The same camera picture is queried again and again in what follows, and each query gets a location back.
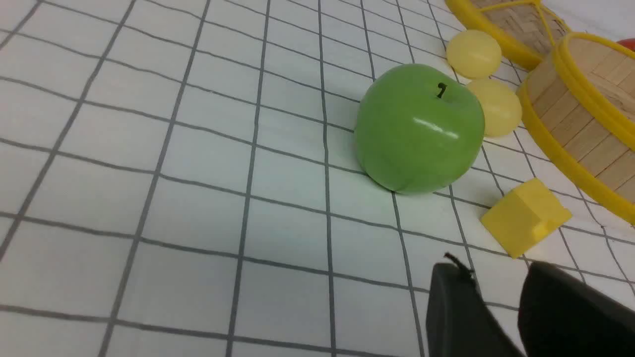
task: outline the yellow ball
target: yellow ball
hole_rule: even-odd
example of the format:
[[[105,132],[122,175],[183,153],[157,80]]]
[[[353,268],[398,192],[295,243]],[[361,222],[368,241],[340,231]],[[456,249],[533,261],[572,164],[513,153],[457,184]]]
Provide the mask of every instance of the yellow ball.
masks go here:
[[[467,30],[450,40],[446,56],[461,76],[478,79],[496,72],[502,52],[494,37],[483,31]]]
[[[481,102],[486,137],[502,137],[518,126],[523,108],[508,86],[495,79],[483,78],[470,82],[467,89]]]

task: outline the basket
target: basket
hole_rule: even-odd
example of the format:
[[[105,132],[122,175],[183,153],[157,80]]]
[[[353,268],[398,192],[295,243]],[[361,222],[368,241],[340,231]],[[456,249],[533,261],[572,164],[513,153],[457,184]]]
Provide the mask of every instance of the basket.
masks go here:
[[[635,52],[567,34],[518,90],[523,122],[569,179],[635,224]]]
[[[446,0],[468,29],[489,33],[503,55],[532,70],[571,30],[541,0]]]

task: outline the apple stem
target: apple stem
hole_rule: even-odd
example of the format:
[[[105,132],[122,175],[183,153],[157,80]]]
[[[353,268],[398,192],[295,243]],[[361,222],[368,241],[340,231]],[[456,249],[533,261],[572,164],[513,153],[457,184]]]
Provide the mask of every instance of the apple stem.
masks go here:
[[[441,93],[439,93],[437,95],[437,98],[441,98],[441,96],[443,95],[443,93],[445,93],[445,88],[447,88],[448,86],[445,83],[439,83],[438,88],[441,89]]]

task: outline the green apple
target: green apple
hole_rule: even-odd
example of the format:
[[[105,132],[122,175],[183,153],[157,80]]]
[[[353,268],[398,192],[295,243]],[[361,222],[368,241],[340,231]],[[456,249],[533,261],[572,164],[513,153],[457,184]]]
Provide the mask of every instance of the green apple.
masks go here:
[[[483,143],[483,110],[466,87],[420,64],[379,77],[359,105],[359,163],[397,192],[432,192],[463,175]]]

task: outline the yellow plastic block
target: yellow plastic block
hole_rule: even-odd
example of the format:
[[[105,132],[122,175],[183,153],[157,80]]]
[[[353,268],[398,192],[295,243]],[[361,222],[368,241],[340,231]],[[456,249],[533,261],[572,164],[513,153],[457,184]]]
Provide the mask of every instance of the yellow plastic block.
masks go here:
[[[571,218],[537,178],[517,186],[481,217],[505,251],[518,258]]]

